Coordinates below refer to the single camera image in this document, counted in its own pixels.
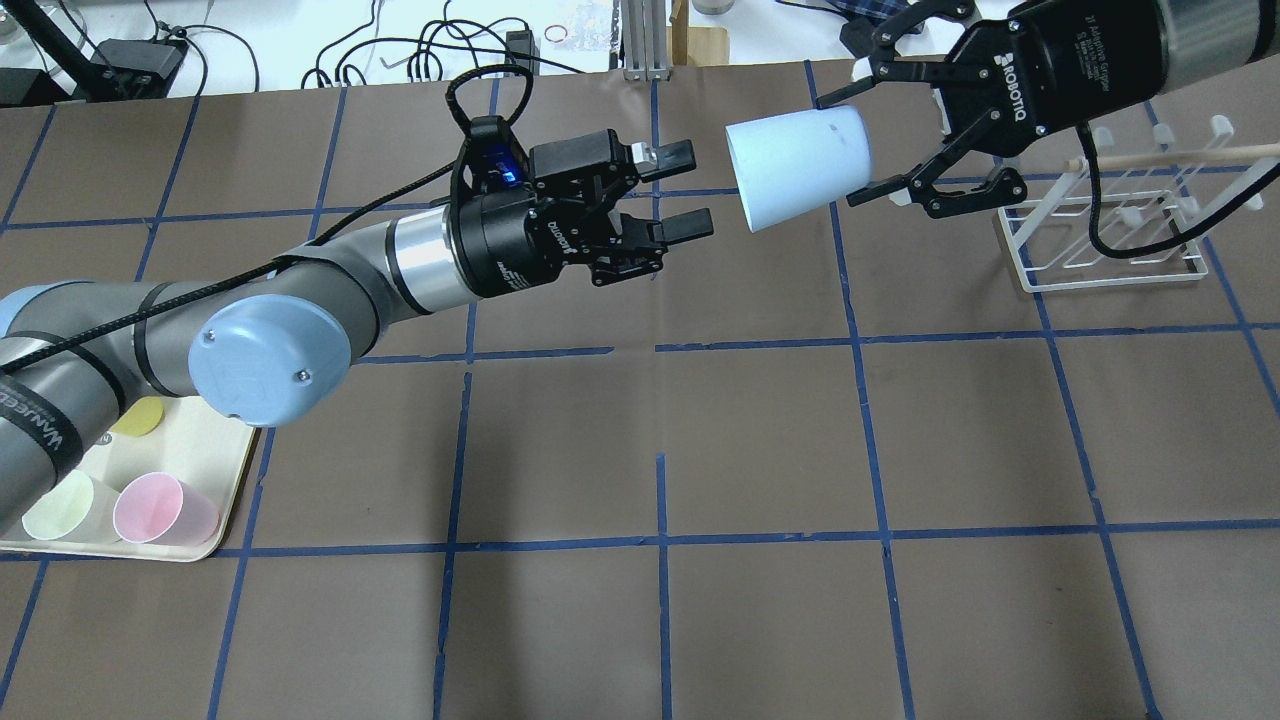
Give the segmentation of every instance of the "tray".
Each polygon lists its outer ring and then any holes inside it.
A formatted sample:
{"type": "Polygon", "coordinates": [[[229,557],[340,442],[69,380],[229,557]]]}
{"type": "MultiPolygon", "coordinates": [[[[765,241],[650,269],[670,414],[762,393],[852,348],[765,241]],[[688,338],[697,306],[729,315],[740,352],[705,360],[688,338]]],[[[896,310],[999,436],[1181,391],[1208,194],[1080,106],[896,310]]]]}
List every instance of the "tray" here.
{"type": "Polygon", "coordinates": [[[200,397],[164,398],[164,420],[142,437],[108,433],[84,454],[79,469],[116,491],[133,478],[164,470],[209,496],[219,509],[218,529],[202,544],[47,542],[32,539],[14,523],[0,536],[0,550],[52,552],[99,557],[138,557],[192,562],[207,557],[223,542],[232,507],[239,495],[257,428],[219,415],[200,397]]]}

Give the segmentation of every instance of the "wooden stick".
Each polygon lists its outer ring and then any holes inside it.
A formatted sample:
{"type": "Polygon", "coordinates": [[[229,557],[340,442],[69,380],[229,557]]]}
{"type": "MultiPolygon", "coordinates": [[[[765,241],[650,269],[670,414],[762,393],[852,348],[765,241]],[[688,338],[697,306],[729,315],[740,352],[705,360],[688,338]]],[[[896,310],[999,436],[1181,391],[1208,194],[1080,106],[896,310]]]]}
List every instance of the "wooden stick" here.
{"type": "MultiPolygon", "coordinates": [[[[1183,152],[1155,152],[1151,155],[1115,155],[1098,158],[1098,172],[1128,170],[1134,168],[1164,168],[1167,165],[1212,165],[1221,163],[1254,163],[1265,158],[1280,158],[1280,142],[1271,145],[1244,145],[1220,150],[1188,150],[1183,152]]],[[[1088,165],[1083,158],[1069,160],[1066,172],[1079,173],[1088,165]]]]}
{"type": "Polygon", "coordinates": [[[671,64],[689,64],[689,0],[671,4],[671,64]]]}

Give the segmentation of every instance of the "black cable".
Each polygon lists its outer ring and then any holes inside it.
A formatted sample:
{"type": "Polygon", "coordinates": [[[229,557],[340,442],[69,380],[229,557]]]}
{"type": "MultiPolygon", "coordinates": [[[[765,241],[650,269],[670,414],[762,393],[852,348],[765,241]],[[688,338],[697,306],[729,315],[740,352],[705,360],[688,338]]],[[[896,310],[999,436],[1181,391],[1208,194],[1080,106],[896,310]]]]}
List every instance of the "black cable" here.
{"type": "Polygon", "coordinates": [[[27,40],[31,40],[31,46],[36,49],[36,55],[40,55],[40,64],[44,65],[45,72],[49,73],[49,58],[45,56],[45,50],[40,47],[40,44],[32,40],[31,36],[27,36],[27,40]]]}
{"type": "Polygon", "coordinates": [[[358,27],[356,27],[355,29],[352,29],[352,31],[351,31],[351,32],[348,32],[347,35],[344,35],[344,36],[339,37],[338,40],[334,40],[334,41],[333,41],[333,42],[330,42],[329,45],[325,45],[324,47],[321,47],[321,49],[320,49],[320,51],[319,51],[319,53],[316,53],[316,63],[315,63],[315,67],[314,67],[314,68],[311,68],[310,70],[307,70],[307,72],[306,72],[306,74],[303,74],[303,76],[302,76],[302,87],[303,87],[303,88],[306,88],[306,86],[307,86],[307,78],[308,78],[308,77],[311,77],[311,73],[312,73],[312,72],[315,72],[315,73],[316,73],[316,82],[320,82],[320,83],[325,83],[325,82],[326,82],[326,83],[329,83],[329,85],[333,85],[333,81],[332,81],[332,79],[329,79],[329,76],[328,76],[328,74],[325,74],[325,72],[320,69],[320,60],[321,60],[321,58],[323,58],[323,56],[324,56],[324,54],[325,54],[326,51],[329,51],[330,49],[333,49],[333,47],[335,47],[335,46],[338,46],[338,45],[342,45],[343,42],[346,42],[346,41],[348,41],[348,40],[351,40],[352,37],[355,37],[355,36],[356,36],[356,33],[358,33],[360,31],[362,31],[362,29],[367,29],[367,28],[371,28],[371,27],[374,27],[374,23],[376,23],[376,22],[378,22],[378,14],[379,14],[379,12],[381,10],[381,4],[383,4],[383,0],[371,0],[371,1],[369,3],[369,22],[366,22],[366,23],[365,23],[365,24],[362,24],[362,26],[358,26],[358,27]]]}
{"type": "Polygon", "coordinates": [[[200,97],[205,94],[205,83],[209,82],[209,58],[205,56],[205,51],[196,45],[195,40],[188,37],[187,45],[191,45],[191,49],[196,51],[196,55],[200,55],[200,87],[196,88],[196,97],[200,97]]]}
{"type": "Polygon", "coordinates": [[[365,73],[360,72],[360,68],[357,68],[356,65],[352,65],[352,64],[346,64],[346,65],[342,67],[342,83],[343,85],[351,86],[351,73],[356,73],[357,76],[360,76],[360,85],[369,85],[369,81],[365,79],[365,73]]]}
{"type": "Polygon", "coordinates": [[[70,20],[72,27],[76,28],[76,32],[81,33],[81,37],[84,38],[84,42],[88,42],[88,46],[93,49],[93,53],[97,53],[97,55],[102,58],[102,64],[106,65],[106,69],[111,70],[113,76],[120,74],[120,72],[116,70],[114,65],[111,65],[111,61],[106,59],[106,54],[104,54],[102,50],[97,46],[97,44],[93,42],[93,38],[88,36],[88,32],[86,32],[84,28],[81,27],[78,22],[76,22],[76,17],[72,15],[72,12],[67,9],[67,3],[64,3],[63,0],[58,0],[58,6],[63,9],[63,14],[67,15],[68,20],[70,20]]]}
{"type": "Polygon", "coordinates": [[[1133,260],[1134,258],[1155,255],[1157,252],[1165,252],[1181,245],[1187,245],[1188,242],[1217,227],[1217,224],[1225,220],[1231,213],[1235,213],[1242,205],[1248,202],[1251,197],[1262,192],[1262,190],[1275,182],[1276,178],[1280,178],[1280,164],[1277,164],[1249,184],[1249,187],[1244,188],[1243,192],[1233,197],[1226,205],[1222,205],[1222,208],[1212,215],[1196,223],[1196,225],[1190,229],[1180,232],[1169,240],[1152,242],[1142,247],[1111,247],[1102,241],[1101,232],[1098,231],[1098,224],[1102,222],[1102,173],[1098,172],[1098,147],[1093,142],[1093,131],[1089,128],[1088,123],[1084,123],[1076,126],[1075,132],[1080,138],[1080,147],[1084,150],[1084,160],[1089,165],[1089,190],[1093,196],[1093,205],[1089,208],[1089,243],[1093,245],[1093,249],[1102,255],[1115,260],[1133,260]]]}
{"type": "MultiPolygon", "coordinates": [[[[532,73],[529,72],[525,68],[521,68],[520,65],[489,65],[489,67],[485,67],[485,68],[476,68],[475,70],[467,70],[466,73],[458,76],[456,79],[453,79],[449,83],[449,86],[444,91],[445,102],[449,104],[451,111],[453,111],[453,109],[458,106],[458,102],[457,102],[457,91],[458,91],[460,87],[462,87],[465,83],[467,83],[467,82],[470,82],[470,81],[472,81],[472,79],[475,79],[477,77],[481,77],[484,74],[493,74],[493,73],[499,73],[499,72],[500,73],[515,72],[517,74],[521,74],[521,77],[524,77],[525,82],[526,82],[525,94],[521,96],[521,100],[517,104],[516,110],[511,114],[511,118],[509,118],[511,124],[515,124],[516,120],[520,118],[521,113],[525,111],[525,106],[529,104],[529,96],[530,96],[530,94],[532,91],[532,82],[534,82],[532,73]]],[[[463,142],[463,154],[465,154],[465,150],[466,150],[466,145],[468,142],[470,141],[465,141],[463,142]]],[[[337,223],[334,223],[329,229],[326,229],[323,233],[317,234],[314,240],[311,240],[306,245],[312,246],[312,247],[319,247],[319,246],[323,246],[323,245],[328,243],[339,232],[342,232],[343,229],[346,229],[348,225],[351,225],[352,223],[355,223],[360,218],[362,218],[362,217],[367,215],[369,213],[371,213],[372,210],[375,210],[375,209],[378,209],[378,208],[380,208],[380,206],[390,202],[392,200],[396,200],[397,197],[402,197],[404,195],[408,195],[410,192],[413,192],[415,190],[417,190],[420,187],[424,187],[424,186],[426,186],[426,184],[429,184],[431,182],[435,182],[436,179],[439,179],[439,178],[449,174],[453,170],[453,167],[454,167],[454,163],[449,163],[449,164],[443,165],[440,168],[436,168],[435,170],[431,170],[426,176],[422,176],[421,178],[419,178],[419,179],[416,179],[416,181],[406,184],[404,187],[401,187],[398,190],[393,190],[392,192],[388,192],[387,195],[383,195],[381,197],[378,197],[375,200],[371,200],[370,202],[366,202],[365,205],[362,205],[362,206],[357,208],[356,210],[353,210],[353,211],[348,213],[347,215],[344,215],[340,220],[338,220],[337,223]]],[[[152,305],[152,306],[150,306],[150,307],[147,307],[145,310],[138,310],[136,313],[131,313],[128,315],[124,315],[123,318],[116,318],[115,320],[110,320],[108,323],[102,323],[102,324],[96,325],[93,328],[90,328],[90,329],[87,329],[84,332],[77,333],[77,334],[74,334],[74,336],[72,336],[72,337],[69,337],[69,338],[67,338],[64,341],[56,342],[54,345],[46,345],[45,347],[41,347],[40,350],[35,350],[32,352],[28,352],[27,355],[23,355],[22,357],[18,357],[15,360],[10,360],[9,363],[5,363],[4,365],[0,365],[0,374],[12,375],[12,374],[17,373],[18,370],[22,370],[23,368],[27,368],[29,365],[40,363],[41,360],[46,360],[49,357],[52,357],[54,355],[58,355],[59,352],[64,352],[64,351],[70,350],[73,347],[78,347],[81,345],[84,345],[86,342],[90,342],[92,340],[97,340],[97,338],[100,338],[100,337],[102,337],[105,334],[109,334],[109,333],[124,329],[124,328],[131,327],[131,325],[134,325],[134,324],[141,323],[143,320],[147,320],[150,318],[155,318],[156,315],[168,313],[170,310],[177,310],[178,307],[182,307],[183,305],[189,305],[189,304],[196,302],[198,300],[204,300],[206,297],[212,297],[214,295],[218,295],[218,293],[221,293],[221,292],[236,290],[237,287],[247,284],[248,282],[255,281],[255,279],[257,279],[257,278],[260,278],[260,277],[262,277],[265,274],[269,274],[269,273],[273,273],[273,272],[276,272],[276,270],[283,270],[283,269],[288,268],[291,264],[293,264],[292,259],[288,259],[288,258],[275,258],[270,263],[266,263],[265,265],[259,265],[257,268],[253,268],[252,270],[241,273],[238,275],[227,278],[224,281],[220,281],[220,282],[216,282],[216,283],[212,283],[212,284],[207,284],[207,286],[201,287],[201,288],[196,288],[196,290],[193,290],[191,292],[186,292],[186,293],[179,295],[177,297],[170,297],[169,300],[165,300],[164,302],[157,302],[156,305],[152,305]]]]}
{"type": "MultiPolygon", "coordinates": [[[[413,45],[419,44],[419,41],[417,41],[416,37],[374,37],[371,40],[365,40],[365,41],[361,41],[361,42],[357,42],[356,45],[353,45],[349,50],[347,50],[347,53],[343,54],[342,59],[338,60],[338,65],[344,65],[347,63],[347,59],[356,50],[360,50],[361,47],[367,47],[370,45],[375,45],[378,42],[411,42],[413,45]]],[[[463,47],[461,45],[442,45],[442,44],[436,44],[435,46],[440,47],[443,50],[467,50],[467,47],[463,47]]],[[[580,73],[581,74],[584,72],[584,70],[580,70],[580,69],[577,69],[577,68],[575,68],[572,65],[566,65],[563,63],[557,63],[556,60],[548,60],[545,58],[539,58],[538,55],[530,55],[527,53],[518,53],[516,50],[495,50],[495,49],[490,49],[490,47],[476,47],[476,51],[479,51],[479,53],[490,53],[490,54],[495,54],[495,55],[511,55],[512,58],[520,58],[522,60],[532,60],[535,63],[541,63],[544,65],[550,65],[553,68],[561,68],[562,70],[568,70],[571,73],[580,73]]]]}
{"type": "Polygon", "coordinates": [[[260,91],[262,88],[262,73],[261,73],[261,69],[257,65],[257,54],[253,53],[253,46],[250,45],[247,40],[244,40],[239,35],[236,35],[234,32],[232,32],[232,31],[229,31],[229,29],[227,29],[224,27],[211,26],[211,24],[206,24],[206,23],[198,23],[198,24],[193,24],[193,26],[174,27],[173,28],[173,33],[177,37],[186,38],[187,33],[186,32],[178,32],[178,31],[191,31],[191,29],[211,29],[214,32],[220,32],[223,35],[229,35],[229,36],[234,37],[236,40],[238,40],[241,42],[241,45],[243,45],[244,49],[248,50],[248,59],[253,63],[253,92],[257,92],[257,91],[260,91]]]}
{"type": "Polygon", "coordinates": [[[151,15],[151,42],[160,40],[160,18],[156,17],[156,12],[151,9],[151,0],[142,0],[142,6],[147,9],[147,14],[151,15]]]}
{"type": "Polygon", "coordinates": [[[831,13],[832,15],[838,15],[840,18],[849,19],[849,15],[841,13],[835,8],[823,8],[822,5],[805,5],[804,3],[791,3],[790,0],[773,0],[778,5],[786,5],[788,8],[800,8],[803,10],[819,10],[823,13],[831,13]]]}

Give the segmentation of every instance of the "grid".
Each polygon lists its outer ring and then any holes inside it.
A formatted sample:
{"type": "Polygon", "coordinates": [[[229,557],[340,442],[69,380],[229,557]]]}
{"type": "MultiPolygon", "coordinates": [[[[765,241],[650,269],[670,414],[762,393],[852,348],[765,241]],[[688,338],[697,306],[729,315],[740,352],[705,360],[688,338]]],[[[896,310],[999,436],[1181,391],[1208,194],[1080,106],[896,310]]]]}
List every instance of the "grid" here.
{"type": "MultiPolygon", "coordinates": [[[[809,63],[804,64],[805,78],[810,100],[817,96],[814,68],[809,63]]],[[[500,82],[493,83],[489,106],[490,111],[497,111],[499,102],[500,82]]],[[[191,110],[183,128],[177,154],[169,169],[160,204],[154,215],[146,218],[108,218],[91,220],[54,220],[54,222],[13,222],[14,211],[22,196],[32,168],[36,165],[46,136],[52,124],[58,109],[49,111],[35,142],[35,147],[26,163],[22,177],[10,199],[3,220],[0,220],[0,233],[5,231],[50,229],[64,227],[108,227],[125,224],[143,224],[148,228],[146,245],[138,261],[136,279],[141,279],[151,258],[156,243],[159,229],[169,223],[191,223],[206,220],[228,220],[248,218],[275,218],[275,217],[305,217],[310,218],[310,233],[314,236],[325,215],[335,215],[352,210],[346,206],[329,206],[325,202],[329,187],[330,172],[334,165],[334,154],[339,143],[343,113],[347,104],[348,91],[340,91],[337,99],[337,111],[333,128],[329,135],[329,145],[321,176],[319,193],[312,208],[291,208],[282,210],[253,210],[242,213],[206,213],[170,215],[166,213],[170,195],[178,178],[183,156],[188,141],[196,124],[201,100],[191,102],[191,110]]],[[[649,92],[649,124],[652,128],[652,141],[659,142],[659,85],[653,83],[649,92]]],[[[1148,104],[1147,111],[1151,120],[1156,122],[1155,109],[1148,104]]],[[[1233,172],[1233,168],[1219,168],[1217,172],[1233,172]]],[[[955,178],[952,182],[977,182],[979,178],[955,178]]],[[[660,213],[660,200],[668,197],[704,197],[736,195],[733,188],[680,188],[663,190],[659,183],[653,188],[634,195],[636,199],[649,199],[654,217],[660,213]]],[[[403,202],[389,206],[392,210],[417,210],[425,208],[420,202],[403,202]]],[[[233,560],[236,562],[234,580],[230,592],[230,602],[227,607],[225,624],[219,643],[216,670],[209,693],[207,717],[219,716],[220,702],[223,700],[223,683],[227,674],[228,660],[234,643],[237,642],[237,615],[241,609],[242,591],[244,588],[246,573],[251,561],[268,557],[334,557],[334,556],[380,556],[380,555],[439,555],[443,557],[442,591],[439,598],[439,621],[436,637],[436,655],[434,664],[434,676],[431,682],[431,697],[435,717],[442,716],[444,705],[445,678],[448,676],[451,646],[449,629],[451,618],[454,611],[453,591],[457,560],[461,556],[472,553],[507,553],[507,552],[539,552],[539,551],[571,551],[591,548],[630,548],[654,547],[658,557],[658,607],[659,616],[659,667],[660,667],[660,714],[664,719],[677,715],[673,702],[673,688],[681,676],[673,671],[672,666],[672,598],[671,598],[671,548],[682,546],[751,546],[751,544],[794,544],[794,543],[867,543],[881,547],[883,582],[886,589],[886,609],[892,637],[893,659],[896,675],[900,685],[900,701],[905,717],[914,720],[918,714],[918,692],[913,688],[911,675],[911,647],[908,638],[910,630],[908,620],[904,619],[902,602],[910,598],[901,597],[899,591],[899,570],[895,565],[895,543],[902,541],[945,541],[945,539],[979,539],[979,538],[1032,538],[1032,537],[1066,537],[1083,536],[1096,537],[1101,544],[1106,570],[1108,574],[1114,602],[1120,615],[1124,632],[1124,641],[1128,646],[1133,671],[1142,696],[1142,706],[1151,717],[1161,717],[1160,697],[1152,688],[1148,678],[1147,661],[1143,655],[1142,638],[1135,628],[1134,618],[1130,612],[1129,598],[1125,589],[1124,578],[1120,571],[1120,562],[1114,548],[1114,538],[1126,534],[1142,533],[1202,533],[1202,532],[1253,532],[1280,529],[1280,518],[1228,518],[1216,520],[1180,520],[1180,521],[1124,521],[1111,523],[1103,510],[1098,497],[1098,487],[1091,464],[1089,450],[1085,443],[1084,428],[1076,411],[1073,398],[1069,374],[1060,352],[1059,341],[1064,338],[1103,338],[1103,337],[1135,337],[1135,336],[1211,336],[1211,337],[1243,337],[1257,375],[1261,379],[1267,400],[1280,418],[1280,395],[1263,350],[1258,342],[1258,334],[1267,331],[1280,329],[1280,323],[1256,323],[1245,315],[1244,307],[1235,295],[1228,278],[1226,270],[1219,259],[1213,243],[1206,242],[1204,247],[1211,260],[1215,274],[1220,278],[1222,290],[1235,316],[1235,323],[1199,324],[1199,325],[1160,325],[1143,328],[1103,327],[1083,329],[1057,329],[1051,319],[1050,307],[1043,297],[1036,297],[1036,314],[1039,328],[1021,331],[1000,332],[966,332],[966,333],[918,333],[918,334],[863,334],[859,329],[859,319],[851,291],[850,269],[845,252],[845,231],[841,214],[835,204],[828,208],[829,215],[829,242],[835,251],[835,260],[838,272],[840,291],[842,299],[842,311],[847,325],[847,334],[838,337],[814,338],[788,338],[788,340],[753,340],[753,341],[722,341],[722,342],[694,342],[694,343],[658,343],[653,347],[657,355],[663,354],[696,354],[696,352],[746,352],[780,348],[817,348],[817,347],[847,347],[850,350],[850,366],[856,388],[858,413],[861,420],[863,437],[860,442],[865,445],[868,469],[870,474],[872,496],[874,501],[874,528],[850,529],[831,532],[768,532],[768,533],[671,533],[668,532],[668,495],[667,495],[667,456],[658,452],[654,459],[654,496],[657,507],[657,532],[652,534],[618,536],[618,537],[589,537],[589,538],[558,538],[538,541],[460,541],[460,516],[463,501],[463,477],[466,465],[466,450],[468,432],[471,430],[471,398],[475,383],[474,366],[486,363],[502,363],[507,360],[529,359],[558,359],[558,357],[593,357],[614,354],[612,346],[590,347],[564,347],[564,348],[530,348],[509,351],[477,351],[476,350],[476,324],[477,310],[472,305],[467,313],[466,346],[463,352],[447,352],[438,355],[376,355],[360,360],[362,365],[421,365],[421,364],[461,364],[466,368],[462,374],[458,392],[457,413],[457,445],[453,457],[453,477],[449,493],[447,537],[444,542],[426,543],[398,543],[398,544],[343,544],[343,546],[298,546],[298,547],[259,547],[255,544],[255,530],[257,529],[259,511],[264,496],[264,479],[270,475],[273,450],[276,443],[276,430],[269,429],[261,441],[261,460],[257,466],[256,482],[252,495],[248,498],[247,520],[243,530],[243,542],[236,550],[220,550],[214,557],[233,560]],[[963,527],[963,528],[895,528],[891,521],[892,509],[886,501],[884,482],[881,471],[881,457],[877,443],[876,423],[876,388],[869,384],[867,377],[867,360],[864,350],[873,346],[901,346],[916,343],[974,343],[974,342],[1006,342],[1006,341],[1039,341],[1043,342],[1061,396],[1062,413],[1070,429],[1079,469],[1084,480],[1083,492],[1087,493],[1092,509],[1093,521],[1079,524],[1046,524],[1046,525],[1012,525],[1012,527],[963,527]]],[[[41,589],[45,584],[46,574],[51,564],[76,562],[77,559],[40,555],[0,555],[4,562],[35,564],[36,573],[26,602],[17,635],[9,653],[3,680],[0,680],[0,705],[3,705],[14,673],[22,659],[22,650],[32,623],[32,618],[41,600],[41,589]]]]}

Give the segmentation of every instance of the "white paper cup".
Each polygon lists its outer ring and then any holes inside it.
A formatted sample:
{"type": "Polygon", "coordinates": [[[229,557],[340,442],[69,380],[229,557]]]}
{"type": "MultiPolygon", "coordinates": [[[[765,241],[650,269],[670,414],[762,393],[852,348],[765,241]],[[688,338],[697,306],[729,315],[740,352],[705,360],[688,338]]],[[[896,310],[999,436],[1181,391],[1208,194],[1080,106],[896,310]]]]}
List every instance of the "white paper cup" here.
{"type": "Polygon", "coordinates": [[[724,128],[746,225],[759,232],[872,181],[872,149],[850,105],[801,110],[724,128]]]}

